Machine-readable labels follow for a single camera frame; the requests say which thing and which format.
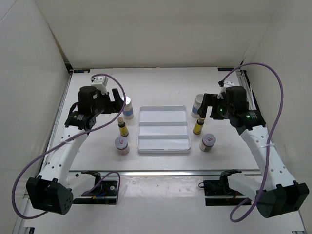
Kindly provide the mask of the blue label jar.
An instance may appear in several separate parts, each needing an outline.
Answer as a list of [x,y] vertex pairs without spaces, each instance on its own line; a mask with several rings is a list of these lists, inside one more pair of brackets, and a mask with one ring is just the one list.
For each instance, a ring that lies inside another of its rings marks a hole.
[[125,119],[132,119],[134,117],[132,101],[131,98],[128,96],[126,96],[125,98],[125,107],[122,113]]
[[191,111],[191,116],[193,118],[199,118],[199,114],[197,113],[197,111],[200,108],[202,101],[203,101],[203,94],[196,95],[194,103],[193,103],[192,111]]

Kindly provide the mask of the yellow small bottle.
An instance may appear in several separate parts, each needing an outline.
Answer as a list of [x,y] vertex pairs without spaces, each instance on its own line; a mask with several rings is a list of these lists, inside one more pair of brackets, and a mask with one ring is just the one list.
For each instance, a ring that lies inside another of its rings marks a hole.
[[201,134],[202,132],[202,128],[203,128],[203,125],[204,125],[204,122],[205,122],[205,119],[204,118],[198,118],[197,121],[196,121],[196,124],[193,128],[193,133],[196,134],[196,135],[199,135]]
[[126,126],[126,123],[124,122],[124,119],[122,117],[118,117],[117,123],[118,123],[119,131],[120,131],[120,135],[123,137],[128,136],[129,131],[128,131],[128,128]]

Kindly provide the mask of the red label spice jar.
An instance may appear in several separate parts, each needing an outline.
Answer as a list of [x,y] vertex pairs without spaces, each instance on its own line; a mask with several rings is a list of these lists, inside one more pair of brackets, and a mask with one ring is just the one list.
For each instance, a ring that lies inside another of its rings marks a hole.
[[121,155],[126,155],[130,151],[128,140],[124,136],[118,136],[115,139],[115,147]]
[[215,143],[216,137],[213,134],[208,133],[203,136],[199,148],[203,152],[208,152],[212,149]]

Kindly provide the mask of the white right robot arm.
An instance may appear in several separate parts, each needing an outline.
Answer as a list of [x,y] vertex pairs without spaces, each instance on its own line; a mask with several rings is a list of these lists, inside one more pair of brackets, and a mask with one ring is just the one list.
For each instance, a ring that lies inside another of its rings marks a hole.
[[222,88],[219,94],[203,95],[198,110],[204,117],[211,107],[214,120],[229,120],[250,149],[263,181],[258,183],[240,170],[223,171],[218,181],[205,181],[213,194],[242,194],[265,217],[283,215],[299,210],[309,194],[306,183],[298,183],[282,162],[269,139],[266,123],[258,110],[249,109],[246,90],[241,86]]

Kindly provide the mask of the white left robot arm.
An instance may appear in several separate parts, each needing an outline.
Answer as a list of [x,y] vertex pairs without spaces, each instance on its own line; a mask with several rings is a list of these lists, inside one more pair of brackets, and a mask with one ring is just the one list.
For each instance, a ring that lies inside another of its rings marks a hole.
[[68,179],[71,165],[90,130],[101,114],[119,113],[123,100],[115,88],[114,100],[94,86],[83,86],[78,101],[69,111],[61,138],[61,146],[54,149],[47,164],[37,177],[29,178],[26,189],[33,208],[65,215],[74,200],[81,196],[100,196],[104,193],[101,175],[96,171],[84,171]]

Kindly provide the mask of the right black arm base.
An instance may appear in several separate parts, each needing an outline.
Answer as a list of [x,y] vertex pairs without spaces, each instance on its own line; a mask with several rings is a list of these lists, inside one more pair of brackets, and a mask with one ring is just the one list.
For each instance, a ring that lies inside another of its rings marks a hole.
[[217,179],[205,179],[198,184],[204,189],[205,206],[236,206],[245,199],[245,196],[228,185],[228,177],[242,173],[232,169],[223,171]]

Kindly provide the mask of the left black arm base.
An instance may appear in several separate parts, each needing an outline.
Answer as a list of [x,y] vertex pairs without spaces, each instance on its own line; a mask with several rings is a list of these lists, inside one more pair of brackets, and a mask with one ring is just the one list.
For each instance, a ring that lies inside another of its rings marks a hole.
[[116,205],[119,197],[121,176],[118,172],[102,175],[97,171],[76,174],[71,186],[74,204]]

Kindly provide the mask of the white divided tray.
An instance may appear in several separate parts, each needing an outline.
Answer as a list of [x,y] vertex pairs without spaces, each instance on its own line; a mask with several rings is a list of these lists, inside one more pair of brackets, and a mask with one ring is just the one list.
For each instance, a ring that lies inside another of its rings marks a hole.
[[184,105],[142,106],[137,150],[140,154],[188,154],[191,136]]

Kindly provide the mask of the aluminium front rail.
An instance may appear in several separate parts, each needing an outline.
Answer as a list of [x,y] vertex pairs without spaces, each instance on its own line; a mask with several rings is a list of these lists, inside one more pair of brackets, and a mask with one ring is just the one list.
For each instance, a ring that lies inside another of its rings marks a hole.
[[[102,175],[110,171],[98,171]],[[219,176],[223,170],[143,170],[143,171],[118,171],[121,176]],[[70,171],[69,174],[77,174],[81,171]],[[259,170],[242,170],[246,176],[261,176]]]

